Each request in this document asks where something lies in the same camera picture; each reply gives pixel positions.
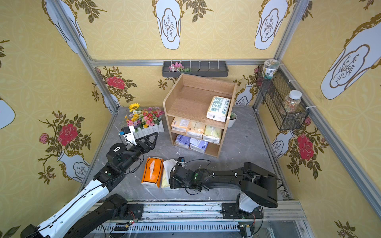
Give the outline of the white green tissue pack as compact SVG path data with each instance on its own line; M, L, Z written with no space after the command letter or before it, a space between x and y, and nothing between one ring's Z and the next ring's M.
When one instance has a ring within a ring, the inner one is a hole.
M214 96L206 113L206 117L218 122L226 122L231 100L224 97Z

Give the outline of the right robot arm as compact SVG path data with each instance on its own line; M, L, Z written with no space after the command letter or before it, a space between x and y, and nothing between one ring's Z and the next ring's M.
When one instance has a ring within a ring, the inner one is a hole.
M235 170L210 171L186 169L177 163L170 171L170 188L186 188L201 192L215 188L239 189L258 205L277 208L277 177L272 172L246 162Z

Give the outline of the purple tissue pack left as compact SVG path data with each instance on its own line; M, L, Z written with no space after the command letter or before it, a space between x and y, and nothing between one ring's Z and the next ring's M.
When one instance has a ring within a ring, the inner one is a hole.
M181 148L189 149L190 140L191 140L190 137L179 134L179 135L177 135L177 137L175 139L175 144Z

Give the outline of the purple tissue pack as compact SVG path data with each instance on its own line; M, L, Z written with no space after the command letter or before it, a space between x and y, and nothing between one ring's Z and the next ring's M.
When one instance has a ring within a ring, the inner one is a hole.
M195 139L195 138L190 139L191 150L204 154L206 152L207 146L208 146L208 142L206 141Z
M181 148L189 149L190 140L191 140L190 137L179 134L179 135L177 135L177 137L175 139L175 144Z

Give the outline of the purple tissue pack right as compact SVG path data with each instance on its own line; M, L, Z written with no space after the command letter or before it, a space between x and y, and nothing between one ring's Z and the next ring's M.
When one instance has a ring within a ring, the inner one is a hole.
M195 139L195 138L190 139L191 150L204 154L206 152L207 146L208 146L208 142L206 141Z

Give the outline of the wooden three-tier shelf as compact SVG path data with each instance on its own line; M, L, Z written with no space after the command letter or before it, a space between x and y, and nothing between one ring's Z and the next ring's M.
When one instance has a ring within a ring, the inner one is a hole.
M222 129L222 138L219 143L209 143L206 155L219 158L224 138L226 136L230 116L234 106L237 83L219 79L181 74L176 83L163 101L169 136L173 146L176 146L177 135L186 135L185 132L172 130L171 123L175 117L188 121L195 121L205 125ZM219 122L206 117L207 110L214 96L231 100L225 122Z

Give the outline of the yellow green tissue pack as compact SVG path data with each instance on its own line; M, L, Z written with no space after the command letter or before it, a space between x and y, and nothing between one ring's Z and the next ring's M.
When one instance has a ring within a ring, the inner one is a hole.
M219 144L222 138L222 132L223 130L221 128L206 125L203 133L203 140L206 142Z

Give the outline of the small pink flower plant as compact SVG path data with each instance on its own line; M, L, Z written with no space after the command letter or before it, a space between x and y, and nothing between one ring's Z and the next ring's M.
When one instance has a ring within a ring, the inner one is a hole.
M169 67L170 72L190 72L189 68L185 68L181 63L172 63Z

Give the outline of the small white potted plant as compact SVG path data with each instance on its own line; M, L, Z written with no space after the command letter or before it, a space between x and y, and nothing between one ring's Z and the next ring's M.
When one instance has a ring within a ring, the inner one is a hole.
M228 128L231 128L234 125L236 119L237 115L234 112L232 112L229 118Z

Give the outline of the clear jar with snacks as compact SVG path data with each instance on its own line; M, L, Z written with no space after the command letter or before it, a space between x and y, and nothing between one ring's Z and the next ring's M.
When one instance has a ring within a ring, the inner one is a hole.
M298 90L291 90L285 97L280 112L282 115L294 113L301 102L302 93Z

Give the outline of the white lidded patterned jar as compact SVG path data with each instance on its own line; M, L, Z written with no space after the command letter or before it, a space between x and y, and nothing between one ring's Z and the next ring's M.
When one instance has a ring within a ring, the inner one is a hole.
M280 61L276 59L267 59L263 65L263 78L264 79L273 79L277 74L277 71L280 66Z

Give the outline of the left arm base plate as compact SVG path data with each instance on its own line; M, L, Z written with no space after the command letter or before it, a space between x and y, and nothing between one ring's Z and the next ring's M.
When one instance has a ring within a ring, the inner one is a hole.
M140 220L142 218L142 213L144 209L143 204L139 204L139 203L128 204L127 208L128 210L125 216L127 220Z

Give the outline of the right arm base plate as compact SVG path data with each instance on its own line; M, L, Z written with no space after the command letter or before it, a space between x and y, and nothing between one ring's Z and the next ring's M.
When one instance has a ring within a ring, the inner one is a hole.
M261 207L255 208L253 212L240 210L236 203L222 203L221 214L223 219L262 219L264 217Z

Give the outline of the grey wall tray shelf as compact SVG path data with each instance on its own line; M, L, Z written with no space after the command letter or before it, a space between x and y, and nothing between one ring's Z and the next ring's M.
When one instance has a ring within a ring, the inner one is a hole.
M189 68L190 72L170 72L169 66L172 63L181 63L185 68ZM181 74L190 74L201 77L227 77L229 68L224 60L167 60L162 65L162 76L167 78L179 77Z

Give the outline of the aluminium front rail frame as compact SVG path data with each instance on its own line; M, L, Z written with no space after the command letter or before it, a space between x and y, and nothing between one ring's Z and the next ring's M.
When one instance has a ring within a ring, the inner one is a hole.
M140 220L127 220L126 213L120 211L117 216L90 233L112 237L122 237L124 234L196 232L239 233L247 238L314 237L305 212L297 201L281 201L275 209L261 207L264 215L262 219L223 219L221 204L236 203L234 201L131 202L127 206L133 203L144 205ZM103 204L96 203L86 215Z

